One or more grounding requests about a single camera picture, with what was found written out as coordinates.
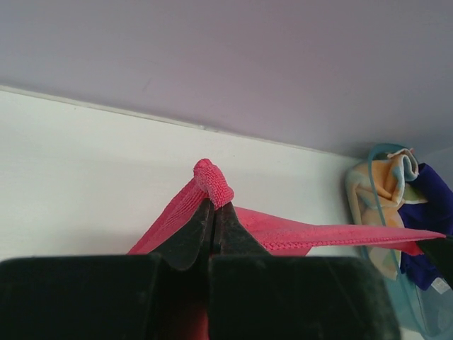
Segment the pink microfiber towel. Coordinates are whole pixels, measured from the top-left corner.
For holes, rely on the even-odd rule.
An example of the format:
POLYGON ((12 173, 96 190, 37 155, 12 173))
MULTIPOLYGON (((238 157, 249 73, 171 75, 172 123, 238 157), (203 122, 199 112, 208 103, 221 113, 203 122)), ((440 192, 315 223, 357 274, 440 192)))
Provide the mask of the pink microfiber towel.
MULTIPOLYGON (((209 198, 216 210, 234 197, 222 171, 209 159, 201 159, 193 168, 193 178, 164 208, 151 227, 130 249, 130 254, 154 250, 175 234, 193 216, 201 202, 209 198)), ((420 255, 418 241, 445 239, 445 235, 427 230, 369 225, 310 225, 236 208, 245 230, 273 255, 304 256, 313 247, 376 246, 420 255)))

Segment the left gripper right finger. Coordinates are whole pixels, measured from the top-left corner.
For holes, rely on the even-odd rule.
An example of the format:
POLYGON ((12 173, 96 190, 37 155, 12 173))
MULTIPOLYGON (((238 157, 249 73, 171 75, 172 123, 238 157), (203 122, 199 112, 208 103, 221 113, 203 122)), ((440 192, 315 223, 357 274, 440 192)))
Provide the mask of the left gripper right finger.
POLYGON ((214 255, 268 255, 269 252, 239 222, 232 203, 215 213, 214 255))

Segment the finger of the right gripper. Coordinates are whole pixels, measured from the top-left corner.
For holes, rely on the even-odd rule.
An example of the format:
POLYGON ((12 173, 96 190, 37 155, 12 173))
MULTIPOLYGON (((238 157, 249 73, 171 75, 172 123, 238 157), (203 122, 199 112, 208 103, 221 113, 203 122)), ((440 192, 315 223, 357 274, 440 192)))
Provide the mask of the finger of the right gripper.
POLYGON ((452 236, 417 241, 417 245, 442 274, 443 278, 451 280, 453 276, 452 236))

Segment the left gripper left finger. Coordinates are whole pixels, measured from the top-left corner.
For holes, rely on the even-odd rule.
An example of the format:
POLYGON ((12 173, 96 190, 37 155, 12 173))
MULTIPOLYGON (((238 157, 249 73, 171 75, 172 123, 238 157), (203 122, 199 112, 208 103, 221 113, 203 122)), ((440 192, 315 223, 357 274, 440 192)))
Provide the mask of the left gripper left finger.
POLYGON ((215 209, 204 199, 192 217, 163 243, 163 258, 178 271, 207 270, 212 245, 215 209))

